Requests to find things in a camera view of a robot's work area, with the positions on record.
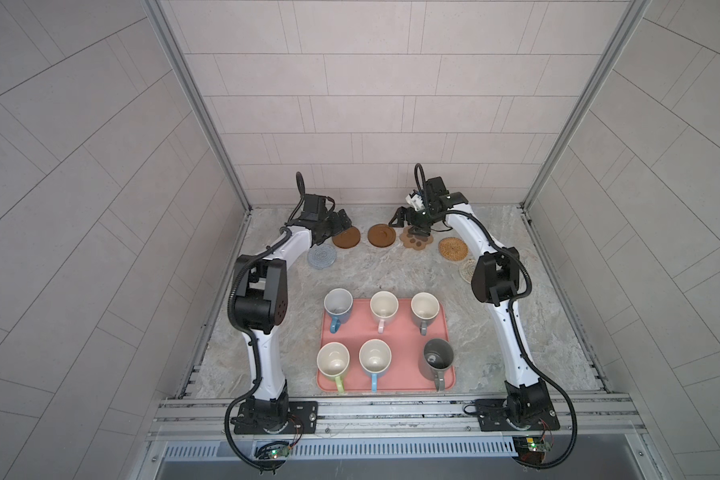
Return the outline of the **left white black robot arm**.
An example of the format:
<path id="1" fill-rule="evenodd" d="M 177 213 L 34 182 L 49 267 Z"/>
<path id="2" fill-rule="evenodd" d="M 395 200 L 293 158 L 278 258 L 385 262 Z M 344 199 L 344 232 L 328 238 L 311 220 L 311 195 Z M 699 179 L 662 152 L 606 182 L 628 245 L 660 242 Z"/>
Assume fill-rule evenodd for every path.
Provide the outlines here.
<path id="1" fill-rule="evenodd" d="M 236 430 L 276 433 L 289 423 L 287 381 L 280 363 L 279 326 L 288 307 L 288 268 L 312 247 L 352 226 L 333 198 L 306 192 L 296 174 L 299 201 L 275 243 L 255 255 L 241 255 L 227 303 L 231 326 L 247 337 L 251 387 L 238 401 Z"/>

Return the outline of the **cork paw print coaster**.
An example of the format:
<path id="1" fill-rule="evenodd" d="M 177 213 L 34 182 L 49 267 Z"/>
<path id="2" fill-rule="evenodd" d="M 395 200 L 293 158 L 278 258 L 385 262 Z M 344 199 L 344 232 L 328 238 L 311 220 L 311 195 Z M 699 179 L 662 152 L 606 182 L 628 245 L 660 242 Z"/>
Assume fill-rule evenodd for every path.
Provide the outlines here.
<path id="1" fill-rule="evenodd" d="M 432 235 L 422 236 L 414 234 L 411 227 L 405 227 L 399 236 L 401 243 L 405 248 L 414 249 L 416 251 L 424 250 L 428 245 L 432 244 L 434 238 Z"/>

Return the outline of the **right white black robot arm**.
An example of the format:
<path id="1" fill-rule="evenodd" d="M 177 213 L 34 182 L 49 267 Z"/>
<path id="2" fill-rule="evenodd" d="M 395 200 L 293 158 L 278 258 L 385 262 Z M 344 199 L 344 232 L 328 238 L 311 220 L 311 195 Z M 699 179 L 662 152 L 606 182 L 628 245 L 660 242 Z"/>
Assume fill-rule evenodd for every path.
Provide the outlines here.
<path id="1" fill-rule="evenodd" d="M 406 197 L 407 205 L 397 209 L 389 225 L 409 225 L 414 234 L 424 235 L 431 233 L 433 225 L 441 222 L 455 230 L 467 245 L 468 252 L 476 260 L 470 280 L 473 295 L 478 302 L 491 306 L 499 334 L 506 376 L 504 411 L 507 422 L 512 428 L 521 430 L 551 414 L 550 388 L 562 395 L 571 416 L 570 440 L 560 456 L 549 462 L 531 462 L 518 457 L 515 462 L 537 470 L 563 464 L 574 450 L 578 421 L 569 394 L 533 363 L 528 350 L 517 302 L 532 293 L 533 283 L 518 250 L 495 240 L 476 217 L 466 197 L 460 192 L 449 192 L 440 177 L 428 179 L 422 164 L 414 166 L 413 175 L 416 188 Z"/>

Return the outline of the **brown wooden coaster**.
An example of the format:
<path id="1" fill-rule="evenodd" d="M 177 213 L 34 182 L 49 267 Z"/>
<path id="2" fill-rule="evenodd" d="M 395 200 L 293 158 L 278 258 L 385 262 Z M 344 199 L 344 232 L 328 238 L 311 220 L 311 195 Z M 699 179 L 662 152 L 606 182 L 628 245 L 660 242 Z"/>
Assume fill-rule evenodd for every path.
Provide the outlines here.
<path id="1" fill-rule="evenodd" d="M 386 224 L 373 225 L 367 233 L 369 243 L 377 248 L 387 248 L 394 244 L 396 231 Z"/>
<path id="2" fill-rule="evenodd" d="M 333 244 L 340 249 L 351 249 L 359 244 L 361 240 L 360 230 L 352 226 L 346 231 L 332 238 Z"/>

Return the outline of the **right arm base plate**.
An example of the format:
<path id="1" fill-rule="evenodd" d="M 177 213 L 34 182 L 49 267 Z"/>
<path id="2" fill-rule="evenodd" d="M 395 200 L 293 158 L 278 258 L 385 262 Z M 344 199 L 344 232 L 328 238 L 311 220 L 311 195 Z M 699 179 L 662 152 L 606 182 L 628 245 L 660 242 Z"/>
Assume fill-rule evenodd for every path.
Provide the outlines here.
<path id="1" fill-rule="evenodd" d="M 462 411 L 478 420 L 482 432 L 505 431 L 557 431 L 560 422 L 554 407 L 544 406 L 539 413 L 532 413 L 524 420 L 513 421 L 509 418 L 509 410 L 505 399 L 477 399 L 466 404 Z"/>

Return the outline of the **rattan woven round coaster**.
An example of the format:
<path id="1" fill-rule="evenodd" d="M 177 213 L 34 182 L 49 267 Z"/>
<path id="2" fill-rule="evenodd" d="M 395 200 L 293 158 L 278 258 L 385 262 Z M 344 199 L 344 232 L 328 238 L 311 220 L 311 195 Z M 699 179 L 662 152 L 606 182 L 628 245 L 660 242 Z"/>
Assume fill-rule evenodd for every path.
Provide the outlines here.
<path id="1" fill-rule="evenodd" d="M 438 244 L 440 255 L 448 261 L 463 261 L 469 254 L 466 243 L 456 237 L 448 237 L 442 239 Z"/>

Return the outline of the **grey woven round coaster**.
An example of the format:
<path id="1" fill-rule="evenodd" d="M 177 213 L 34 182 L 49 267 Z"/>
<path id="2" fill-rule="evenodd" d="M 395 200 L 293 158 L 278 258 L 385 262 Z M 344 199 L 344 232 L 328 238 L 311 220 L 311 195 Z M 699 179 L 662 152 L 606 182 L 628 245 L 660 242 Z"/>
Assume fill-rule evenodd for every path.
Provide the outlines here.
<path id="1" fill-rule="evenodd" d="M 316 270 L 323 270 L 332 266 L 337 259 L 337 250 L 333 245 L 324 243 L 309 249 L 308 264 Z"/>

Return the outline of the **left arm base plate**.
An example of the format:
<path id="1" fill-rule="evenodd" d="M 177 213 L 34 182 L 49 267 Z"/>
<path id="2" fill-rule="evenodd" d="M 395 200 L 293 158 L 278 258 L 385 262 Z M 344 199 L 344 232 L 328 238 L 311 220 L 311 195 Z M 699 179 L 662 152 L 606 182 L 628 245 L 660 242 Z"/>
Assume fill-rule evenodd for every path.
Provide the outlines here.
<path id="1" fill-rule="evenodd" d="M 318 403 L 314 401 L 246 400 L 232 415 L 237 435 L 313 434 L 316 431 Z"/>

